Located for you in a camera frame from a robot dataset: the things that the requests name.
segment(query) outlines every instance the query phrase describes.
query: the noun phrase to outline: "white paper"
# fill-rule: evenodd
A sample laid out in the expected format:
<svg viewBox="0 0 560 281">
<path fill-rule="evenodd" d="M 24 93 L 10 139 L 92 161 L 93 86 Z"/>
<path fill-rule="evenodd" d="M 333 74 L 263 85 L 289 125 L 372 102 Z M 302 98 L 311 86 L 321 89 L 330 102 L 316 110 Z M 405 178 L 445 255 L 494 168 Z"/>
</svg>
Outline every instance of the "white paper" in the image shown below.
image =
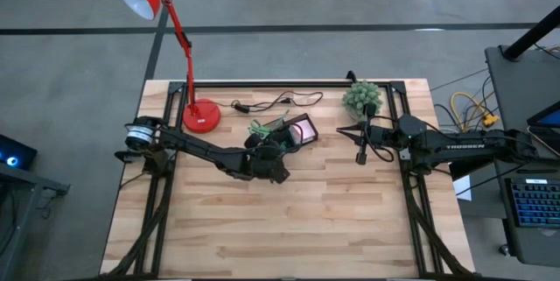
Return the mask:
<svg viewBox="0 0 560 281">
<path fill-rule="evenodd" d="M 548 184 L 549 182 L 546 179 L 525 179 L 525 182 L 528 184 Z"/>
<path fill-rule="evenodd" d="M 471 186 L 471 175 L 466 175 L 463 178 L 453 181 L 453 187 L 455 188 L 455 193 L 460 193 L 463 190 Z M 464 193 L 457 196 L 458 199 L 472 201 L 471 190 L 465 191 Z"/>
</svg>

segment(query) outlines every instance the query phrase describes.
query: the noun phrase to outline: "floor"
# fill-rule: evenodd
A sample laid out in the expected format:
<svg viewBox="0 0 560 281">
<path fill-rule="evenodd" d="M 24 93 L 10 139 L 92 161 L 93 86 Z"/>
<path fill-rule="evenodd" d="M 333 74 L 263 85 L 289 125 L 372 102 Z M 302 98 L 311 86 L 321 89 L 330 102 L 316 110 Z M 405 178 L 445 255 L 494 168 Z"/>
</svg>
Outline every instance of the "floor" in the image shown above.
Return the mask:
<svg viewBox="0 0 560 281">
<path fill-rule="evenodd" d="M 323 32 L 209 28 L 191 34 L 199 79 L 341 78 L 347 70 L 363 78 L 421 77 L 434 88 L 434 102 L 444 105 L 453 92 L 479 90 L 486 71 L 453 81 L 486 67 L 486 47 L 512 43 L 526 23 L 537 22 L 558 5 L 557 0 L 174 3 L 189 27 L 332 26 Z M 120 0 L 0 0 L 0 11 L 0 131 L 38 149 L 35 171 L 72 184 L 47 220 L 36 214 L 17 279 L 92 277 L 100 267 L 123 168 L 112 154 L 124 148 L 122 126 L 135 115 L 145 78 L 185 76 L 175 36 L 161 32 L 171 20 L 165 21 L 166 15 L 162 21 L 160 16 L 142 20 Z M 162 28 L 155 28 L 158 23 Z M 368 25 L 375 31 L 351 27 L 353 32 L 341 32 L 341 25 Z M 437 26 L 446 31 L 435 31 Z M 148 28 L 119 33 L 119 27 Z M 28 30 L 42 28 L 80 30 Z M 85 34 L 89 28 L 102 30 Z M 541 46 L 557 43 L 560 33 L 552 32 Z M 461 100 L 458 108 L 465 104 Z M 494 108 L 495 100 L 489 104 Z M 438 117 L 440 124 L 450 122 L 444 112 L 438 111 Z M 560 275 L 560 269 L 522 265 L 499 255 L 496 248 L 505 241 L 499 221 L 464 220 L 483 275 L 533 280 Z"/>
</svg>

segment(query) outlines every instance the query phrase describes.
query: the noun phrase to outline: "blue light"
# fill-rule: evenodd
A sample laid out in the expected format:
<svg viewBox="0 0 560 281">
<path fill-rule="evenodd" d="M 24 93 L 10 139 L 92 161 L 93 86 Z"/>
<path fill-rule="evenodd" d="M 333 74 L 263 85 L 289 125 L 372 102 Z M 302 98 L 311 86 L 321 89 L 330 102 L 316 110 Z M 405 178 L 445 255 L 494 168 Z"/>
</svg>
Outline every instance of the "blue light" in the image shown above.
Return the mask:
<svg viewBox="0 0 560 281">
<path fill-rule="evenodd" d="M 6 163 L 8 164 L 8 166 L 14 167 L 18 164 L 18 158 L 9 157 L 8 159 L 6 159 Z"/>
</svg>

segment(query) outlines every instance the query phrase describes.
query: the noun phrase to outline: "green plant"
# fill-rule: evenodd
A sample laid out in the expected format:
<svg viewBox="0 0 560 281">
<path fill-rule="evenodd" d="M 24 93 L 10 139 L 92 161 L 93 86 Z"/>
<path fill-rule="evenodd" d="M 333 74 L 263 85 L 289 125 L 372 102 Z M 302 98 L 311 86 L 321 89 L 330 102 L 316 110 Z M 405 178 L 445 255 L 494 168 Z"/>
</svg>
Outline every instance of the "green plant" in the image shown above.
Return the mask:
<svg viewBox="0 0 560 281">
<path fill-rule="evenodd" d="M 380 94 L 379 88 L 374 83 L 357 82 L 352 84 L 350 89 L 342 96 L 342 105 L 354 120 L 365 121 L 367 118 L 363 114 L 363 109 L 370 102 L 377 105 L 375 114 L 379 114 L 379 109 L 383 104 L 382 100 L 379 99 Z"/>
</svg>

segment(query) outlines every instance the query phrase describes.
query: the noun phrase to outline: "green object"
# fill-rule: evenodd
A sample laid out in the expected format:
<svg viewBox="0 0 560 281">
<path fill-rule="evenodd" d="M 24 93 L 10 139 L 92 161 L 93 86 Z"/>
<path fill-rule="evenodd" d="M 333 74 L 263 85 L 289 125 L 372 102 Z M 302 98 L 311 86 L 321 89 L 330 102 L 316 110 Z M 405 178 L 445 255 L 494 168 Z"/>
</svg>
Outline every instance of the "green object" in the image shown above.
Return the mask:
<svg viewBox="0 0 560 281">
<path fill-rule="evenodd" d="M 248 133 L 256 133 L 261 136 L 261 138 L 266 138 L 266 136 L 268 136 L 270 132 L 278 129 L 282 125 L 284 118 L 286 117 L 286 115 L 288 115 L 288 111 L 289 110 L 286 110 L 286 112 L 280 118 L 276 119 L 272 127 L 266 127 L 259 123 L 259 121 L 256 119 L 251 120 L 251 125 L 248 127 Z"/>
<path fill-rule="evenodd" d="M 381 93 L 379 88 L 374 83 L 368 83 L 367 81 L 361 81 L 352 84 L 350 89 L 347 90 L 346 94 L 342 97 L 342 106 L 348 112 L 354 120 L 365 121 L 366 115 L 363 114 L 363 109 L 370 102 L 377 105 L 377 110 L 375 114 L 379 114 L 379 109 L 383 104 L 382 100 L 379 98 Z"/>
</svg>

